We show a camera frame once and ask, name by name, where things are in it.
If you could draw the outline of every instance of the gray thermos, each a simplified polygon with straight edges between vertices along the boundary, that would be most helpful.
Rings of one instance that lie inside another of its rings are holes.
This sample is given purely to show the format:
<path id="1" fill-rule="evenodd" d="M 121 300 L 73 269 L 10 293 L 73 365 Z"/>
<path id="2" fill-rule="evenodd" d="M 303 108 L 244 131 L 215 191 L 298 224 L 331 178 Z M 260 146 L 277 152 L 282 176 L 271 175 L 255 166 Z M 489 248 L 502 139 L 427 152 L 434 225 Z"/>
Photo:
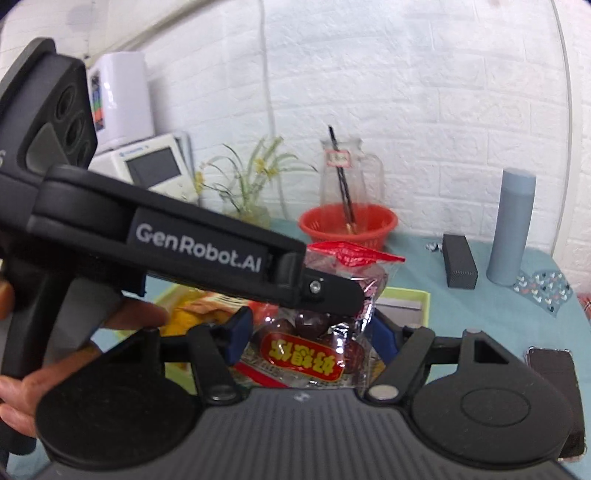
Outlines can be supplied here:
<path id="1" fill-rule="evenodd" d="M 486 270 L 488 279 L 497 285 L 509 287 L 517 281 L 530 230 L 534 195 L 535 175 L 518 168 L 503 170 L 495 239 Z"/>

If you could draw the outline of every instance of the genrobot.ai logo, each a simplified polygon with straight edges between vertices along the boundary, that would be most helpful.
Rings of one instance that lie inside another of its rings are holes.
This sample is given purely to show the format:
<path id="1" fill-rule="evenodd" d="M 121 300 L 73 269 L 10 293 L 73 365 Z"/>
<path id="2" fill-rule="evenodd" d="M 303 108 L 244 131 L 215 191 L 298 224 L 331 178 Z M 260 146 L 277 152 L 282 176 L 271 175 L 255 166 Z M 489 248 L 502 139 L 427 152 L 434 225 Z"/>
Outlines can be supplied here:
<path id="1" fill-rule="evenodd" d="M 221 250 L 211 243 L 202 244 L 192 236 L 182 235 L 180 238 L 176 235 L 170 235 L 164 232 L 154 232 L 154 228 L 149 223 L 141 223 L 135 230 L 136 238 L 145 244 L 153 244 L 155 247 L 172 250 L 179 254 L 191 255 L 196 258 L 203 258 L 210 262 L 219 262 L 222 265 L 250 270 L 254 273 L 261 271 L 262 258 L 253 255 L 247 255 L 241 258 L 235 250 Z"/>

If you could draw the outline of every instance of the camera lens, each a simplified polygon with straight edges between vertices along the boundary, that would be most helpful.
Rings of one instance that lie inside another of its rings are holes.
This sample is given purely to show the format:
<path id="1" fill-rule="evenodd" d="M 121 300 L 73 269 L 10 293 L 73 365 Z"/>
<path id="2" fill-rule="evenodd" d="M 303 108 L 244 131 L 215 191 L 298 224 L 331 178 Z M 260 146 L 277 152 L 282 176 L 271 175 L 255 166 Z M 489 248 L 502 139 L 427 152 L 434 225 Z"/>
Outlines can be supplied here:
<path id="1" fill-rule="evenodd" d="M 90 148 L 90 142 L 84 142 L 78 151 L 78 156 L 76 157 L 76 165 L 78 167 L 84 164 L 84 160 L 86 155 L 88 154 L 88 150 Z"/>
<path id="2" fill-rule="evenodd" d="M 56 106 L 56 119 L 63 120 L 63 118 L 67 115 L 70 107 L 74 103 L 74 97 L 76 96 L 76 88 L 73 85 L 64 90 L 60 96 L 60 99 L 57 101 Z"/>
<path id="3" fill-rule="evenodd" d="M 82 129 L 84 127 L 84 120 L 81 115 L 78 115 L 68 127 L 66 131 L 66 149 L 70 150 L 80 138 Z"/>

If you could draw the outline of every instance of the wall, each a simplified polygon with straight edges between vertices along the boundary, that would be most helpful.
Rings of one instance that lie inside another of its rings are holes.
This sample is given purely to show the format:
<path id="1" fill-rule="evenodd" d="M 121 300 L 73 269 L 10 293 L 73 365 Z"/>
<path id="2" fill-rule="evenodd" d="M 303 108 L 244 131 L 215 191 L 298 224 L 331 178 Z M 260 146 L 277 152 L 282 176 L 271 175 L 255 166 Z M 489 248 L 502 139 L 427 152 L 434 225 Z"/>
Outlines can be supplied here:
<path id="1" fill-rule="evenodd" d="M 68 2 L 59 3 L 66 21 L 75 7 L 96 8 Z M 22 14 L 37 14 L 37 4 L 23 0 Z M 161 4 L 109 2 L 102 41 L 147 25 Z M 16 26 L 9 30 L 13 22 L 23 28 L 28 20 L 20 17 L 11 14 L 2 49 L 13 37 L 24 44 Z M 73 42 L 77 54 L 88 51 L 84 40 Z M 14 58 L 11 49 L 0 65 Z M 246 155 L 259 137 L 277 133 L 319 165 L 318 140 L 330 123 L 382 158 L 387 202 L 402 228 L 481 239 L 494 232 L 502 168 L 528 168 L 538 174 L 529 242 L 551 248 L 567 109 L 550 0 L 226 0 L 143 50 L 157 129 L 188 131 L 197 164 L 223 152 L 223 143 Z M 313 174 L 286 177 L 290 215 L 316 205 L 318 189 Z M 266 198 L 279 213 L 277 194 Z M 204 203 L 220 207 L 214 194 Z"/>
<path id="2" fill-rule="evenodd" d="M 51 37 L 57 50 L 84 58 L 104 45 L 108 4 L 101 0 L 21 0 L 0 37 L 0 77 L 35 37 Z"/>
<path id="3" fill-rule="evenodd" d="M 560 0 L 571 39 L 569 58 L 578 67 L 582 105 L 582 157 L 577 201 L 561 267 L 579 291 L 591 291 L 591 5 Z"/>

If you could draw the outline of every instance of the ribbed surface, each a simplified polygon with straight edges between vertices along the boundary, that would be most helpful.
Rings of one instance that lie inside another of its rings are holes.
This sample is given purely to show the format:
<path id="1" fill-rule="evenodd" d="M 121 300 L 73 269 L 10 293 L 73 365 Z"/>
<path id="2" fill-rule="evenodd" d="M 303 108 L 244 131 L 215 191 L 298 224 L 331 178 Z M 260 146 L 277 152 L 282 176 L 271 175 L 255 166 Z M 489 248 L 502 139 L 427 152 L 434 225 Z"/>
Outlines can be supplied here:
<path id="1" fill-rule="evenodd" d="M 39 480 L 566 480 L 554 463 L 513 472 L 457 465 L 428 450 L 391 408 L 352 390 L 253 390 L 212 408 L 174 452 L 121 472 L 52 465 Z"/>

